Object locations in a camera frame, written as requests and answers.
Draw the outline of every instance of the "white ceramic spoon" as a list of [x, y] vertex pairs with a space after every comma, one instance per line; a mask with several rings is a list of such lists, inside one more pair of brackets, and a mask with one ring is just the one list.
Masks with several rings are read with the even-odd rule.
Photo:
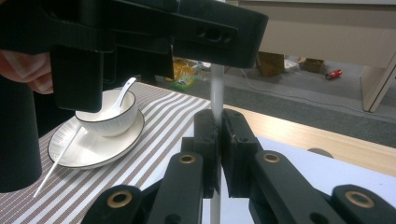
[[107, 115], [118, 115], [120, 113], [120, 106], [122, 103], [122, 99], [125, 96], [125, 93], [128, 91], [128, 89], [134, 84], [136, 81], [135, 77], [131, 77], [128, 79], [128, 81], [125, 83], [125, 85], [122, 87], [122, 90], [120, 92], [119, 97], [117, 98], [116, 102], [114, 105], [112, 105], [105, 113]]

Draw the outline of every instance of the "brass insert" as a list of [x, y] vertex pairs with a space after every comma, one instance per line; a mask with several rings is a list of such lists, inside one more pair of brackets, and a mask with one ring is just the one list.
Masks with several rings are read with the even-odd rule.
[[279, 162], [280, 158], [275, 154], [267, 153], [264, 154], [264, 160], [268, 162]]
[[107, 199], [107, 205], [112, 208], [121, 208], [132, 200], [132, 193], [128, 190], [114, 192]]
[[375, 206], [373, 199], [371, 199], [369, 196], [367, 196], [361, 192], [355, 191], [355, 190], [347, 191], [346, 198], [351, 203], [354, 203], [359, 207], [372, 208]]
[[192, 155], [182, 155], [178, 158], [178, 161], [184, 164], [189, 164], [195, 162], [195, 157], [193, 157]]

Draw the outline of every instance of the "white bowl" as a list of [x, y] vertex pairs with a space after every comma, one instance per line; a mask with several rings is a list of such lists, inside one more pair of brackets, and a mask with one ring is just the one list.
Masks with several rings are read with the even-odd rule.
[[97, 113], [76, 111], [78, 122], [88, 132], [110, 137], [125, 133], [134, 124], [137, 114], [137, 104], [134, 94], [127, 91], [120, 107], [119, 114], [107, 113], [116, 102], [120, 90], [104, 91], [102, 109]]

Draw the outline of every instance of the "bowl rim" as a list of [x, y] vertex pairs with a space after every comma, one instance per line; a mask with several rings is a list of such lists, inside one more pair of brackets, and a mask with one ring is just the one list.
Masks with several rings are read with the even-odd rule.
[[[109, 91], [121, 91], [121, 89], [114, 89], [114, 90], [109, 90]], [[129, 106], [128, 109], [126, 109], [126, 110], [124, 110], [122, 113], [118, 114], [116, 117], [113, 117], [113, 118], [110, 118], [110, 119], [101, 119], [101, 120], [91, 121], [91, 120], [85, 120], [85, 119], [79, 118], [78, 115], [77, 115], [77, 111], [76, 111], [76, 113], [75, 113], [75, 117], [76, 117], [78, 120], [80, 120], [80, 121], [82, 121], [82, 122], [87, 122], [87, 123], [105, 122], [105, 121], [108, 121], [108, 120], [116, 119], [116, 118], [118, 118], [118, 117], [124, 115], [124, 114], [125, 114], [126, 112], [128, 112], [129, 110], [132, 110], [132, 108], [134, 108], [134, 105], [136, 104], [136, 96], [134, 95], [134, 93], [131, 92], [130, 90], [128, 90], [127, 92], [131, 93], [132, 96], [134, 97], [134, 103], [133, 103], [131, 106]]]

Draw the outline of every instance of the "red object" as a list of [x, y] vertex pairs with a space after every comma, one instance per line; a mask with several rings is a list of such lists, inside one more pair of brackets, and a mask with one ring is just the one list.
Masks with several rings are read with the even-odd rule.
[[340, 77], [341, 75], [343, 75], [343, 70], [337, 69], [337, 70], [332, 71], [329, 74], [327, 74], [326, 75], [326, 79], [332, 80], [332, 79], [334, 79], [336, 77]]

